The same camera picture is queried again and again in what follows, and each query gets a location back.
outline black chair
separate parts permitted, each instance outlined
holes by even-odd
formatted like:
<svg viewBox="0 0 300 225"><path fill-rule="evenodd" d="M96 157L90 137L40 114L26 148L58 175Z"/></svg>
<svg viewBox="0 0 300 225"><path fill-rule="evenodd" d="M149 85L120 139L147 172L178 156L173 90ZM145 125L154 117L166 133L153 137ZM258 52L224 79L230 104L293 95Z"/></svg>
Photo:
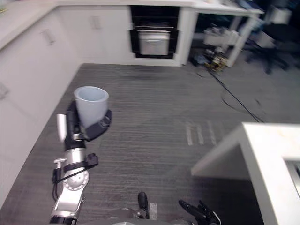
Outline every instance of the black chair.
<svg viewBox="0 0 300 225"><path fill-rule="evenodd" d="M252 54L247 57L246 62L250 62L257 57L266 59L268 65L265 71L267 74L272 72L274 62L279 63L279 66L283 70L287 70L289 65L278 56L279 45L285 42L298 41L300 39L300 31L287 24L272 23L266 25L263 32L274 39L274 48L262 48L256 45L255 48L251 50Z"/></svg>

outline white cup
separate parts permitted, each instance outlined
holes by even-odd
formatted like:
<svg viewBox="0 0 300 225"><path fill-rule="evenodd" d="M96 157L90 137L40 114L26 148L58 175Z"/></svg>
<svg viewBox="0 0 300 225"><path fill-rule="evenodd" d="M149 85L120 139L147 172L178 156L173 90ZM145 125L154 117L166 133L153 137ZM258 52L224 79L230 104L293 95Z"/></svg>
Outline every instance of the white cup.
<svg viewBox="0 0 300 225"><path fill-rule="evenodd" d="M100 121L108 109L108 93L97 87L85 86L74 91L76 106L84 128Z"/></svg>

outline kitchen counter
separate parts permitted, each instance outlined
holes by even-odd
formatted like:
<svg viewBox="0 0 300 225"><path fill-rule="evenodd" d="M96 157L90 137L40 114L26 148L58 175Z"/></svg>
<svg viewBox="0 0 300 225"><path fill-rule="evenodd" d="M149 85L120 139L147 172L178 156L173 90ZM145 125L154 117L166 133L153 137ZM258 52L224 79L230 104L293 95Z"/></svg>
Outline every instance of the kitchen counter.
<svg viewBox="0 0 300 225"><path fill-rule="evenodd" d="M300 161L300 125L242 123L191 170L201 177L248 179L265 225L299 225L300 198L287 163Z"/></svg>
<svg viewBox="0 0 300 225"><path fill-rule="evenodd" d="M25 0L9 3L7 11L0 14L0 50L36 21L57 6L75 5L156 5L191 7L202 13L234 13L237 15L262 14L261 10L245 10L235 3L220 4L219 0L207 3L203 0Z"/></svg>

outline wire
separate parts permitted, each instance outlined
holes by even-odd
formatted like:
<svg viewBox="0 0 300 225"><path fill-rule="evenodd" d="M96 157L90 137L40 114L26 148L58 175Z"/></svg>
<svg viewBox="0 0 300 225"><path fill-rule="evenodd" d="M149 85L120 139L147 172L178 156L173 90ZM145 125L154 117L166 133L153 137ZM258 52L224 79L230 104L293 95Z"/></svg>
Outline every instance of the wire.
<svg viewBox="0 0 300 225"><path fill-rule="evenodd" d="M215 75L214 75L214 73L211 71L211 70L208 70L208 72L209 72L209 74L210 75L212 75L215 79L216 79L216 81L218 81L218 83L229 93L229 94L231 94L231 96L232 97L234 97L234 99L235 100L237 100L240 104L241 104L241 106L253 117L253 119L255 119L256 120L256 122L263 122L263 121L259 121L257 118L256 118L256 116L255 115L253 115L253 113L251 113L248 109L247 109L247 107L245 107L244 106L244 104L241 102L241 101L239 101L239 99L237 98L237 97L235 97L235 95L234 94L232 94L231 93L231 91L225 86L225 84L222 82L222 81L220 81Z"/></svg>
<svg viewBox="0 0 300 225"><path fill-rule="evenodd" d="M55 196L56 196L56 198L58 198L58 194L57 194L57 184L55 184Z"/></svg>
<svg viewBox="0 0 300 225"><path fill-rule="evenodd" d="M56 202L57 201L57 197L54 196L54 192L55 192L55 189L56 189L56 185L57 184L53 184L53 187L52 187L52 198L53 200Z"/></svg>
<svg viewBox="0 0 300 225"><path fill-rule="evenodd" d="M58 199L58 194L57 194L57 184L58 184L58 183L62 182L63 180L66 180L66 179L68 179L68 178L70 178L70 177L73 177L73 176L75 176L75 175L77 175L77 174L79 174L79 173L82 173L82 172L84 172L84 171L86 171L86 170L88 170L88 169L90 169L90 168L93 168L93 167L94 167L94 166L88 166L88 167L84 168L83 170L80 170L80 171L75 172L75 173L73 173L73 174L71 174L71 175L68 175L68 176L66 176L66 177L64 177L64 178L61 178L61 179L59 179L59 180L54 181L54 184L53 184L53 187L52 187L52 199L53 199L55 202L56 202L57 199Z"/></svg>
<svg viewBox="0 0 300 225"><path fill-rule="evenodd" d="M227 103L227 102L225 101L225 98L224 98L224 94L225 94L225 93L226 93L226 90L224 90L224 91L222 92L222 94L221 94L221 99L222 99L222 101L223 101L228 107L230 107L230 108L232 108L232 109L234 109L234 110L236 110L236 111L238 111L238 112L240 112L240 113L247 113L247 114L248 114L247 111L242 110L242 109L235 108L235 107L233 107L232 105L230 105L229 103ZM253 113L253 115L254 115L260 122L264 123L264 121L263 121L261 118L259 118L257 115L255 115L254 113Z"/></svg>
<svg viewBox="0 0 300 225"><path fill-rule="evenodd" d="M225 100L224 100L224 98L223 98L223 96L221 96L221 98L222 98L222 101L227 105L227 106L229 106L230 108L232 108L232 109L234 109L234 110L236 110L236 111L238 111L238 112L241 112L241 113L248 113L250 116L252 116L252 118L253 119L255 119L255 121L256 122L263 122L264 123L264 121L262 120L262 119L260 119L258 116L256 116L255 114L253 114L253 113L251 113L248 109L247 109L247 107L245 107L244 106L244 104L237 98L237 97L235 97L235 95L234 94L232 94L232 92L226 87L226 85L222 82L222 81L220 81L217 77L216 77L216 75L214 74L214 72L211 70L211 69L209 69L208 68L208 70L207 70L208 72L209 72L209 74L235 99L235 100L237 100L238 101L238 103L240 103L241 104L241 106L246 110L246 111L244 111L244 110L240 110L240 109L237 109L237 108L235 108L235 107L233 107L233 106L231 106L230 104L228 104Z"/></svg>
<svg viewBox="0 0 300 225"><path fill-rule="evenodd" d="M73 177L73 176L75 176L75 175L77 175L77 174L79 174L79 173L82 173L82 172L84 172L84 171L90 169L90 168L93 168L93 166L86 167L85 169L83 169L83 170L81 170L81 171L75 172L75 173L73 173L73 174L71 174L71 175L68 175L68 176L66 176L66 177L64 177L64 178L61 178L61 179L59 179L59 180L56 180L55 183L58 184L58 183L62 182L63 180L66 180L66 179L68 179L68 178L70 178L70 177Z"/></svg>

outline robotic arm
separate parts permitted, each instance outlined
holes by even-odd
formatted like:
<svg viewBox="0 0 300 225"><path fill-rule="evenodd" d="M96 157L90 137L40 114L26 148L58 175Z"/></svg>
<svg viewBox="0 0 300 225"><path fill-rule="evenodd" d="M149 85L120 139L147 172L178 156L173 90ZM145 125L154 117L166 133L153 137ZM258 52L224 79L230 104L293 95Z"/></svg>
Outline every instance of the robotic arm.
<svg viewBox="0 0 300 225"><path fill-rule="evenodd" d="M201 200L199 200L198 208L181 199L178 203L185 211L195 217L198 225L221 225L221 220L217 214L209 209Z"/></svg>
<svg viewBox="0 0 300 225"><path fill-rule="evenodd" d="M98 165L98 157L92 153L86 156L85 141L92 141L101 136L110 126L112 111L107 110L105 117L81 131L80 120L73 101L67 109L67 114L58 114L57 123L59 137L65 143L65 157L54 161L52 196L56 201L51 213L50 224L75 225L84 201L83 190L89 182L90 168ZM65 173L61 178L61 169ZM57 184L62 182L63 190L57 194Z"/></svg>

